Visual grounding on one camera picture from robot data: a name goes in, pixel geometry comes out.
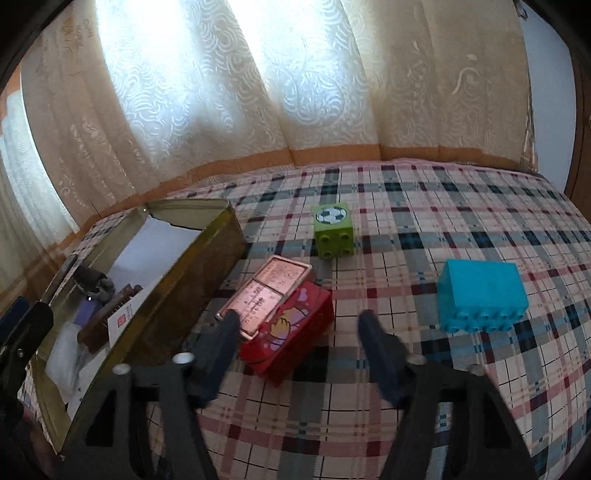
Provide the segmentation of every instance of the open box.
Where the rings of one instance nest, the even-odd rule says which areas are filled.
[[[139,307],[115,342],[95,376],[111,373],[120,363],[158,365],[178,352],[214,292],[240,259],[245,240],[234,211],[223,199],[160,200],[132,212],[109,232],[83,261],[108,272],[125,246],[142,228],[148,215],[173,226],[201,230]],[[73,279],[67,280],[51,304],[54,327],[31,361],[32,375],[43,420],[56,451],[84,415],[84,400],[71,421],[55,384],[45,368],[63,323],[71,319],[85,300]]]

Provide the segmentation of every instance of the checkered fabric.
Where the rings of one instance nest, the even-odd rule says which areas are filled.
[[[227,198],[247,241],[187,346],[272,254],[311,263],[335,302],[334,325],[280,387],[235,360],[219,398],[198,412],[220,478],[379,476],[400,415],[369,382],[356,335],[363,309],[376,311],[386,331],[413,352],[458,369],[484,365],[539,476],[555,479],[568,467],[591,428],[591,226],[549,182],[402,160],[245,176],[176,196]],[[324,261],[311,212],[333,202],[349,206],[356,252]],[[80,252],[123,216],[98,224]],[[508,333],[439,330],[436,282],[448,258],[516,263],[530,302],[526,317]],[[150,405],[148,414],[154,465],[168,478],[161,412]],[[430,478],[441,474],[449,425],[449,408],[442,406]]]

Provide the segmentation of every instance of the wooden door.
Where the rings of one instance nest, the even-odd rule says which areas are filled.
[[[573,58],[577,123],[565,194],[591,222],[591,79]]]

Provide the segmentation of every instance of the soccer ball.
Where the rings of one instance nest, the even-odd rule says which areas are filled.
[[[316,214],[316,220],[326,225],[341,223],[347,217],[347,210],[342,207],[327,207]]]

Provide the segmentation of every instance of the screw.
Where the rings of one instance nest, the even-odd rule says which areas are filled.
[[[131,367],[128,364],[119,364],[113,367],[113,373],[115,375],[126,375],[131,372]]]
[[[424,365],[427,363],[427,358],[418,353],[411,353],[410,355],[407,355],[407,363],[411,365]]]
[[[191,352],[177,353],[173,357],[173,362],[177,365],[189,364],[195,360],[195,356]]]
[[[482,365],[471,365],[468,371],[477,377],[484,377],[486,375],[486,368]]]

